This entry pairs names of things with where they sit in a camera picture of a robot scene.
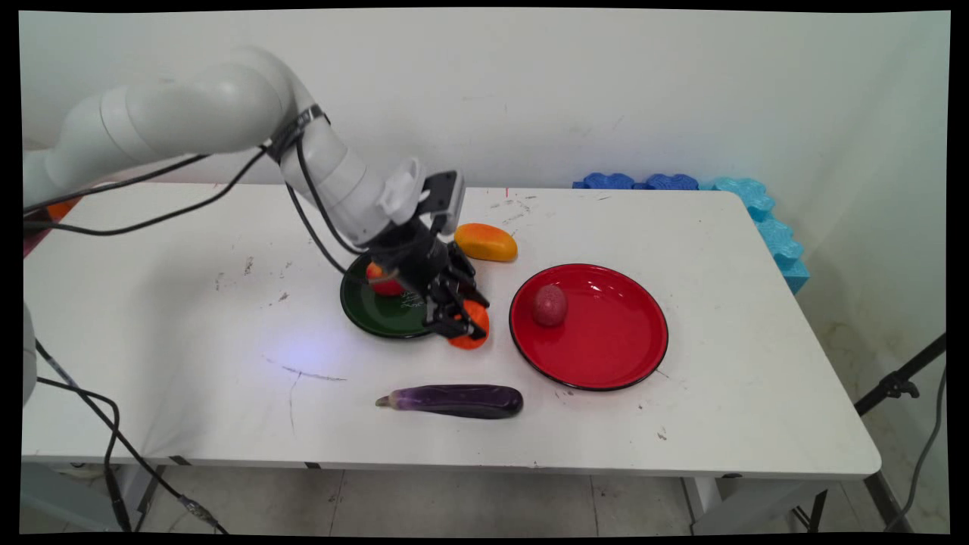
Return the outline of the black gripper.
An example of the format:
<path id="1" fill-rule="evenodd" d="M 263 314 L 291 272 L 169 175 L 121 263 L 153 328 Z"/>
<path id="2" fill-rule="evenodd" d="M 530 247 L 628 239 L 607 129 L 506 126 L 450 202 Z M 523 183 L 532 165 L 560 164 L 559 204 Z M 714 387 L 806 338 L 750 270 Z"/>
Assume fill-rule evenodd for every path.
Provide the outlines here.
<path id="1" fill-rule="evenodd" d="M 491 304 L 478 290 L 475 268 L 458 244 L 443 241 L 422 221 L 409 221 L 381 232 L 369 243 L 369 255 L 381 276 L 395 274 L 383 282 L 374 282 L 371 275 L 369 287 L 379 294 L 409 291 L 423 297 L 425 330 L 446 339 L 487 338 Z"/>

